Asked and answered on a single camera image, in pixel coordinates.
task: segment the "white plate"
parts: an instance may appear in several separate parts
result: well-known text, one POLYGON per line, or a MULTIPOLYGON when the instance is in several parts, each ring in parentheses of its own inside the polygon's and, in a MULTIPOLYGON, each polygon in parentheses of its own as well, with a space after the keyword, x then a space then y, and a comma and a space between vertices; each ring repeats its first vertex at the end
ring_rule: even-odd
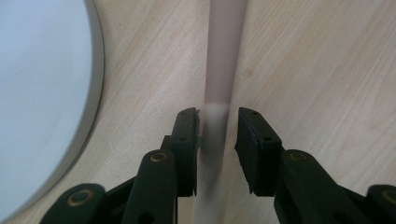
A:
POLYGON ((103 72, 92 0, 0 1, 0 222, 42 196, 77 156, 103 72))

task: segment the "wood grain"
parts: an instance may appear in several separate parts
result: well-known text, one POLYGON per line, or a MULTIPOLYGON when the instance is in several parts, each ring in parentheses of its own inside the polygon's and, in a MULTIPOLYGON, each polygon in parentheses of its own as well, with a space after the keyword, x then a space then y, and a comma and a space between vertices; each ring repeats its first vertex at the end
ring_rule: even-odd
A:
MULTIPOLYGON (((209 1, 96 0, 105 84, 85 149, 59 183, 8 223, 37 223, 80 183, 111 189, 204 104, 209 1)), ((248 194, 236 153, 237 108, 260 111, 284 142, 365 194, 396 185, 396 2, 250 0, 223 167, 224 223, 277 223, 273 199, 248 194)), ((193 198, 179 200, 190 223, 193 198)))

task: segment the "brass screw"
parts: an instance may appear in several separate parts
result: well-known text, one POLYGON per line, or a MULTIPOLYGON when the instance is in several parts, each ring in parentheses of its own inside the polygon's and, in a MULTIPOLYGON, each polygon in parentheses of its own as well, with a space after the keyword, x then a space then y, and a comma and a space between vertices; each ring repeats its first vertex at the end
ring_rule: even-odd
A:
POLYGON ((388 202, 396 204, 396 190, 384 189, 382 190, 382 197, 388 200, 388 202))
POLYGON ((290 158, 294 161, 306 161, 308 158, 300 152, 291 152, 290 153, 290 158))
POLYGON ((163 152, 157 152, 150 156, 152 161, 164 161, 166 160, 166 154, 163 152))
POLYGON ((80 206, 85 202, 89 201, 93 196, 93 192, 90 189, 81 189, 77 192, 74 192, 70 197, 67 199, 67 203, 70 206, 80 206))

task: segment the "tabletop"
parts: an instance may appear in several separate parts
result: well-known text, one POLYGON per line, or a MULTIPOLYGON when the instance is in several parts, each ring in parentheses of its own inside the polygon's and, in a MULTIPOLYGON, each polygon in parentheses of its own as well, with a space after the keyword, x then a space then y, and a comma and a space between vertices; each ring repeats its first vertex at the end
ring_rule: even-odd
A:
MULTIPOLYGON (((209 0, 95 0, 104 87, 82 152, 39 201, 7 223, 38 223, 67 189, 133 177, 202 108, 209 0)), ((340 185, 365 195, 396 185, 396 2, 248 0, 223 164, 224 223, 277 223, 273 198, 248 193, 233 147, 237 110, 259 111, 285 148, 312 154, 340 185)), ((181 198, 190 223, 193 198, 181 198)))

